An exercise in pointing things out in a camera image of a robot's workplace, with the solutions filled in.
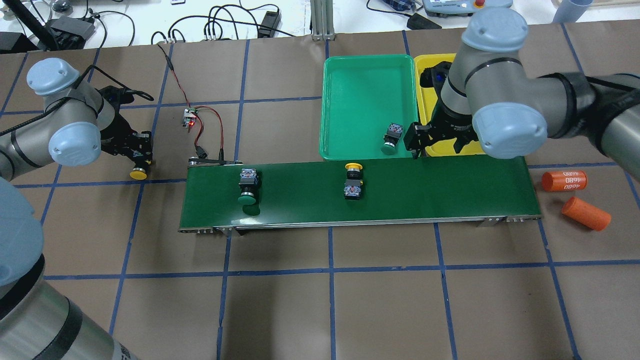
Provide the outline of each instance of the robotic arm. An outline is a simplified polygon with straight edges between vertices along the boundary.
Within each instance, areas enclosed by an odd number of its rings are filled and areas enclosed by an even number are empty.
[[[87,165],[100,151],[127,156],[134,162],[131,177],[147,177],[153,159],[151,132],[131,129],[118,111],[134,94],[153,98],[126,87],[97,91],[83,80],[90,69],[81,76],[64,60],[49,58],[29,70],[27,83],[44,98],[45,111],[0,133],[0,177],[10,181],[53,161]]]
[[[518,58],[527,34],[513,10],[477,12],[453,63],[421,76],[438,102],[427,125],[407,130],[407,150],[417,157],[425,146],[455,138],[456,152],[477,140],[488,155],[510,159],[534,152],[547,137],[582,135],[640,179],[640,77],[575,72],[529,79]]]

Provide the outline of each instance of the green push button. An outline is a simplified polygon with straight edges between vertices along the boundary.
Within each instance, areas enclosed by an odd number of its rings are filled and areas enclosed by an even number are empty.
[[[389,143],[384,143],[381,147],[380,150],[382,151],[382,153],[384,155],[395,155],[397,152],[397,149],[395,146],[390,145]]]
[[[249,195],[242,195],[238,198],[238,202],[242,205],[253,205],[255,204],[255,198]]]

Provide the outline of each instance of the black cable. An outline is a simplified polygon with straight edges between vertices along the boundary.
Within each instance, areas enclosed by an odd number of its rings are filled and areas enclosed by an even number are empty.
[[[209,37],[211,37],[212,39],[214,38],[214,36],[211,34],[211,29],[209,28],[209,25],[213,23],[214,29],[213,29],[213,33],[215,34],[216,32],[216,28],[215,26],[218,25],[220,27],[220,36],[216,37],[216,40],[220,40],[222,38],[222,33],[223,33],[223,29],[222,29],[222,25],[220,25],[219,22],[214,21],[214,20],[209,20],[206,24],[204,24],[204,28],[202,29],[204,32],[204,36],[207,37],[207,35]]]
[[[218,21],[224,21],[224,22],[231,22],[231,20],[225,20],[225,19],[217,19],[217,20]],[[235,21],[235,22],[238,23],[238,24],[242,24],[242,25],[255,25],[255,24],[251,24],[250,22],[243,22],[243,21]],[[276,31],[277,33],[285,34],[285,35],[290,36],[290,37],[295,37],[295,35],[293,35],[293,34],[290,34],[290,33],[286,32],[286,31],[278,30],[276,28],[272,28],[270,26],[260,25],[259,27],[261,29],[273,30],[273,31]]]
[[[152,97],[151,95],[147,94],[144,91],[141,90],[131,90],[131,88],[129,88],[127,85],[124,85],[123,83],[119,82],[118,80],[114,79],[113,76],[107,74],[106,72],[104,72],[104,70],[100,69],[99,67],[95,66],[95,65],[89,65],[84,72],[82,73],[82,75],[80,75],[73,84],[71,84],[71,87],[76,89],[78,88],[78,86],[80,85],[80,83],[82,82],[82,80],[87,76],[87,74],[89,74],[89,71],[91,71],[92,69],[98,70],[99,72],[102,73],[102,75],[105,75],[109,80],[113,81],[114,83],[122,86],[125,91],[127,91],[129,94],[133,94],[133,95],[138,95],[141,98],[143,98],[144,100],[148,100],[148,101],[153,101],[154,97]],[[7,130],[4,130],[2,132],[0,132],[0,136],[4,136],[8,133],[11,133],[12,131],[16,131],[22,127],[25,127],[31,123],[34,123],[40,119],[43,119],[44,117],[46,117],[47,115],[51,114],[52,112],[60,109],[64,104],[66,104],[69,100],[71,100],[71,97],[63,97],[62,99],[60,99],[58,101],[58,103],[56,103],[54,106],[51,106],[50,108],[47,108],[42,114],[33,117],[32,119],[29,119],[21,124],[18,124],[16,126],[13,126]]]
[[[180,22],[180,21],[183,21],[183,20],[186,20],[186,19],[193,19],[193,18],[199,18],[199,19],[213,19],[212,17],[210,17],[210,16],[206,16],[206,15],[189,15],[189,16],[185,16],[185,17],[182,17],[182,18],[180,18],[180,19],[176,20],[176,21],[171,25],[171,27],[170,27],[169,29],[173,29],[173,27],[174,27],[178,22]],[[223,22],[233,22],[233,23],[235,23],[235,24],[242,24],[242,25],[251,25],[251,26],[256,26],[256,25],[258,25],[258,24],[256,24],[256,23],[244,22],[244,21],[238,21],[238,20],[227,20],[227,19],[213,19],[213,20],[215,20],[215,21],[223,21]],[[281,34],[285,34],[285,35],[290,36],[290,37],[295,37],[295,35],[290,34],[290,33],[286,32],[286,31],[282,31],[282,30],[279,30],[279,29],[276,29],[276,28],[272,28],[272,27],[269,27],[269,26],[265,26],[265,25],[258,25],[258,27],[259,27],[259,28],[262,28],[262,29],[273,30],[273,31],[276,31],[276,32],[281,33]]]
[[[406,16],[406,17],[411,17],[411,15],[409,15],[409,14],[407,14],[407,13],[401,13],[401,12],[388,12],[388,11],[386,11],[386,10],[380,10],[380,9],[374,9],[374,8],[371,8],[371,7],[369,6],[369,2],[371,2],[371,0],[367,0],[367,5],[366,5],[366,7],[367,7],[367,9],[369,9],[369,10],[371,10],[371,11],[374,11],[374,12],[380,12],[380,13],[394,13],[394,14],[396,14],[396,15],[402,15],[402,16]]]
[[[133,21],[133,19],[131,18],[131,16],[128,16],[125,13],[121,13],[121,12],[115,12],[113,10],[104,10],[102,12],[97,12],[97,14],[102,14],[102,13],[117,13],[123,16],[126,16],[127,18],[129,18],[129,20],[131,21],[131,27],[133,28],[133,33],[131,34],[131,41],[129,42],[128,46],[131,46],[133,44],[133,40],[136,38],[136,23]]]
[[[102,46],[104,46],[104,42],[107,41],[107,27],[104,25],[104,22],[102,22],[99,16],[95,17],[95,19],[102,24],[102,28],[104,29],[104,36],[102,37],[102,43],[100,44],[100,46],[98,46],[98,49],[102,49]]]
[[[82,19],[85,20],[87,15],[89,15],[89,0],[86,0],[86,10],[84,11]]]
[[[182,37],[182,41],[187,42],[187,39],[184,38],[184,34],[178,29],[173,29],[173,32],[172,32],[173,41],[177,42],[175,38],[175,33],[180,33],[180,36]]]
[[[154,37],[156,35],[160,34],[160,36],[162,36],[162,38],[164,39],[164,42],[167,42],[166,36],[163,34],[162,31],[156,31],[155,33],[151,34],[151,45],[154,44]]]
[[[244,7],[244,6],[242,5],[242,0],[238,0],[238,3],[240,3],[240,6]],[[251,9],[247,9],[247,10],[249,10],[250,12],[252,12],[252,11],[254,11],[254,10],[261,9],[261,8],[263,8],[263,7],[265,7],[265,6],[274,6],[276,9],[278,9],[278,13],[280,13],[280,7],[278,7],[278,5],[276,5],[276,4],[264,4],[264,5],[260,5],[260,6],[257,6],[257,7],[255,7],[255,8],[251,8]]]
[[[42,23],[45,24],[46,21],[44,21],[44,18],[42,17],[42,15],[40,14],[40,12],[38,11],[38,8],[36,7],[36,4],[33,3],[33,0],[29,0],[29,2],[31,3],[31,5],[33,6],[33,9],[36,11],[36,13],[38,14],[38,16],[40,17],[40,20],[42,20]]]
[[[171,58],[169,57],[169,55],[166,54],[166,51],[164,51],[164,49],[162,48],[162,46],[160,46],[160,44],[156,44],[156,45],[158,45],[158,47],[160,48],[160,50],[164,54],[164,58],[166,60],[166,66],[169,67],[169,70],[175,71],[175,69],[173,68],[173,63],[171,62]]]
[[[25,122],[23,122],[21,124],[18,124],[16,126],[10,127],[7,130],[4,130],[4,131],[0,132],[0,136],[7,135],[8,133],[14,132],[14,131],[22,128],[22,127],[25,127],[25,126],[27,126],[27,125],[29,125],[31,123],[34,123],[34,122],[46,117],[48,114],[60,109],[69,100],[71,100],[71,97],[63,97],[62,99],[60,99],[60,101],[57,104],[55,104],[54,106],[51,106],[47,111],[45,111],[42,114],[40,114],[40,115],[38,115],[38,116],[36,116],[36,117],[34,117],[32,119],[29,119],[29,120],[27,120],[27,121],[25,121]]]
[[[236,4],[223,5],[223,6],[221,6],[221,8],[226,8],[227,6],[230,6],[232,8],[238,8],[238,9],[244,10],[253,19],[253,22],[255,23],[255,32],[256,32],[256,34],[260,32],[260,26],[258,24],[258,20],[256,20],[255,16],[253,16],[253,14],[249,10],[243,8],[242,6],[236,5]]]
[[[211,17],[211,13],[213,12],[214,9],[217,9],[217,10],[216,10],[216,13],[213,15],[213,21],[215,21],[216,18],[218,17],[218,13],[220,12],[220,10],[225,10],[227,14],[229,14],[229,17],[231,18],[231,20],[235,21],[234,16],[231,15],[231,12],[227,8],[225,8],[224,6],[218,6],[218,5],[213,6],[211,9],[209,9],[209,17]],[[215,25],[213,25],[212,28],[213,28],[213,36],[215,36],[216,35]],[[236,32],[236,39],[239,38],[240,36],[238,35],[238,27],[235,23],[234,23],[234,31]]]
[[[29,38],[27,36],[27,31],[24,29],[24,25],[22,25],[22,21],[20,21],[20,19],[15,18],[16,20],[18,20],[18,24],[20,24],[20,27],[22,28],[22,33],[24,34],[24,36],[26,36],[27,38]]]

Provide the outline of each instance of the blue tape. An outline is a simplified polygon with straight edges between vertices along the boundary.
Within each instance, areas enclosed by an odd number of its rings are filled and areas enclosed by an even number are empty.
[[[6,111],[3,115],[31,115],[41,114],[42,110],[27,110],[27,111]]]
[[[227,281],[229,274],[229,257],[231,254],[231,235],[227,236],[227,246],[225,247],[225,266],[222,275],[222,290],[220,291],[220,313],[218,315],[218,340],[216,343],[216,359],[220,360],[222,356],[222,334],[223,321],[225,319],[225,308],[227,304]]]
[[[404,51],[407,55],[411,56],[411,51],[409,51],[409,40],[406,38],[406,30],[402,30],[402,39],[404,41]]]
[[[116,318],[118,317],[118,308],[120,307],[120,297],[122,296],[122,286],[127,275],[127,265],[129,264],[129,255],[131,254],[131,240],[136,232],[136,224],[138,223],[138,214],[140,213],[140,205],[142,203],[142,195],[145,192],[145,185],[140,184],[140,191],[138,192],[138,200],[136,201],[136,208],[133,211],[133,220],[131,220],[131,230],[129,231],[129,239],[127,241],[127,250],[124,253],[124,260],[122,261],[122,269],[120,270],[120,277],[118,281],[118,290],[116,291],[116,300],[113,304],[113,311],[111,312],[111,322],[109,323],[109,334],[113,335],[113,329],[116,326]]]
[[[95,56],[93,57],[94,65],[98,64],[98,56],[100,56],[100,48],[95,51]],[[89,76],[86,78],[87,83],[91,83],[91,79],[93,79],[93,70],[94,69],[89,70]]]
[[[578,59],[578,54],[575,52],[573,43],[571,43],[571,38],[569,37],[569,33],[567,32],[566,27],[564,26],[563,23],[560,23],[560,27],[562,28],[562,32],[564,33],[564,38],[566,39],[566,43],[569,45],[569,49],[571,49],[571,54],[573,55],[575,64],[578,65],[578,70],[584,74],[584,70],[582,69],[582,64],[580,63],[580,59]]]
[[[449,303],[449,287],[447,286],[447,267],[444,263],[444,255],[442,254],[442,242],[440,241],[440,227],[438,223],[433,224],[433,230],[436,236],[436,248],[438,251],[438,264],[440,268],[440,278],[442,280],[442,294],[444,296],[444,309],[447,315],[447,328],[449,329],[449,342],[451,343],[451,356],[453,360],[458,360],[458,349],[456,348],[456,337],[453,332],[453,319],[451,318],[451,305]]]
[[[623,260],[586,260],[586,261],[554,261],[554,266],[604,266],[604,265],[640,265],[640,259]]]
[[[560,289],[560,282],[558,281],[558,276],[556,274],[556,267],[554,264],[553,257],[551,256],[551,250],[549,249],[549,242],[547,241],[547,234],[545,233],[545,228],[542,225],[542,220],[538,220],[538,229],[540,230],[540,236],[542,237],[542,244],[545,246],[545,252],[547,253],[547,261],[549,263],[549,269],[551,270],[551,278],[554,281],[554,287],[556,288],[556,295],[558,297],[558,303],[560,305],[560,312],[562,313],[562,318],[564,320],[564,327],[566,329],[566,334],[569,337],[569,344],[571,345],[571,351],[573,352],[573,358],[575,360],[582,360],[580,354],[578,353],[578,347],[575,344],[575,339],[573,338],[573,331],[571,330],[571,324],[569,323],[569,316],[566,312],[566,306],[564,305],[564,297],[562,296],[562,290]]]
[[[25,184],[25,185],[14,185],[14,188],[18,189],[33,189],[33,188],[50,188],[53,184]]]
[[[40,218],[40,223],[42,225],[44,225],[44,220],[47,218],[47,214],[49,212],[49,206],[51,205],[51,199],[53,199],[53,192],[56,190],[56,184],[58,183],[58,178],[60,176],[60,171],[62,171],[62,165],[58,165],[58,169],[56,171],[56,177],[54,177],[53,184],[51,184],[49,197],[47,198],[47,202],[44,205],[44,210],[42,211],[42,217]]]
[[[636,186],[634,185],[634,181],[631,178],[631,175],[629,175],[629,173],[626,171],[625,171],[625,176],[627,177],[627,182],[629,183],[631,192],[634,194],[634,198],[636,199],[636,205],[638,205],[638,209],[640,209],[640,197],[638,196],[638,192],[636,190]]]
[[[45,275],[45,280],[103,280],[119,279],[120,274]]]
[[[335,350],[335,274],[333,269],[333,227],[327,230],[329,250],[329,319],[331,330],[331,360],[336,360]]]
[[[280,101],[309,101],[309,100],[319,100],[322,99],[321,96],[305,96],[305,97],[281,97],[277,99],[254,99],[254,100],[245,100],[245,104],[255,103],[255,102],[280,102]]]
[[[2,105],[2,109],[0,109],[0,113],[2,113],[3,115],[5,114],[4,111],[6,110],[6,106],[9,104],[9,99],[11,99],[11,95],[15,90],[15,85],[18,83],[18,79],[20,78],[20,73],[24,68],[24,64],[27,62],[27,56],[29,56],[29,53],[24,53],[24,57],[22,58],[22,63],[18,68],[18,73],[15,75],[15,78],[13,79],[13,83],[11,84],[11,88],[9,89],[8,94],[6,94],[6,99],[4,100],[4,104]]]
[[[335,268],[334,272],[396,272],[396,271],[435,271],[440,270],[438,265],[424,266],[363,266]]]
[[[242,131],[242,112],[244,108],[244,86],[246,84],[246,66],[249,62],[249,43],[246,41],[244,47],[244,60],[242,65],[242,82],[240,83],[240,101],[238,102],[238,124],[236,128],[236,151],[234,153],[234,161],[238,160],[238,152],[240,151],[240,132]]]
[[[169,47],[169,59],[173,55],[173,44]],[[151,126],[151,136],[156,134],[156,126],[158,123],[158,117],[160,116],[160,109],[162,108],[162,98],[164,97],[164,88],[166,86],[166,78],[169,76],[169,64],[164,67],[164,78],[162,79],[162,85],[160,86],[160,95],[158,95],[158,104],[156,105],[156,113],[154,114],[154,123]]]
[[[618,164],[614,162],[607,163],[576,163],[576,164],[543,164],[528,165],[529,168],[565,168],[565,167],[615,167]]]
[[[228,276],[273,276],[273,275],[299,275],[321,274],[331,272],[328,268],[287,269],[287,270],[240,270],[229,271]]]
[[[514,269],[514,268],[543,268],[548,263],[504,263],[504,264],[469,264],[445,265],[447,270],[478,270],[478,269]]]

